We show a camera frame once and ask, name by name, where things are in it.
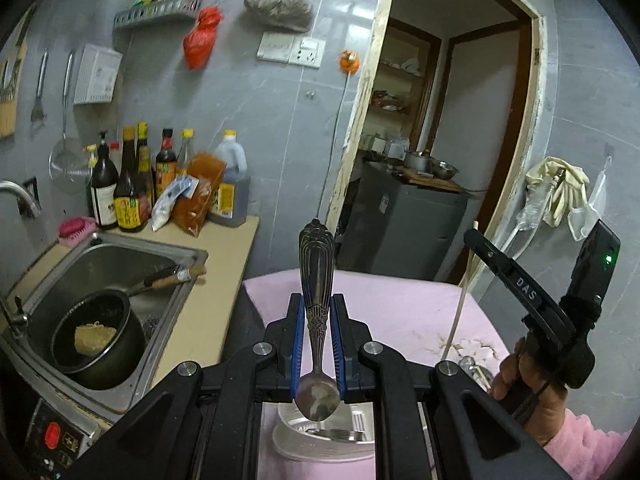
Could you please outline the person's right hand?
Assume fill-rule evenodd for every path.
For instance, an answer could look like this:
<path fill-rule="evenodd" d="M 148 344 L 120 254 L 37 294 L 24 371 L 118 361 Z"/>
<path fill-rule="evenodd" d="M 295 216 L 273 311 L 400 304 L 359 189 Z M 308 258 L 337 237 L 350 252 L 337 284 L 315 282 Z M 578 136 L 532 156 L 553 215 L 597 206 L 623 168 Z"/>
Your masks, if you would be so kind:
<path fill-rule="evenodd" d="M 539 445 L 545 446 L 563 426 L 568 391 L 562 384 L 552 382 L 528 354 L 525 338 L 521 338 L 510 356 L 500 363 L 489 390 L 490 395 L 501 401 L 518 382 L 524 382 L 529 390 L 522 411 L 530 416 L 526 422 L 522 422 L 522 426 Z"/>

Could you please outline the person's pink sleeve forearm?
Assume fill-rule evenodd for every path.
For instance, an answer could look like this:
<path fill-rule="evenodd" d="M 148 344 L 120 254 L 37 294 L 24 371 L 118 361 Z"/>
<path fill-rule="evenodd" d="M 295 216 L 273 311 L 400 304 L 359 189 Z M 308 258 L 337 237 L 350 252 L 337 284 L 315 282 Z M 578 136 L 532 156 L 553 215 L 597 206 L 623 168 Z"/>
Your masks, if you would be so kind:
<path fill-rule="evenodd" d="M 574 480 L 596 480 L 611 466 L 630 434 L 594 428 L 587 415 L 575 415 L 567 408 L 560 431 L 544 450 Z"/>

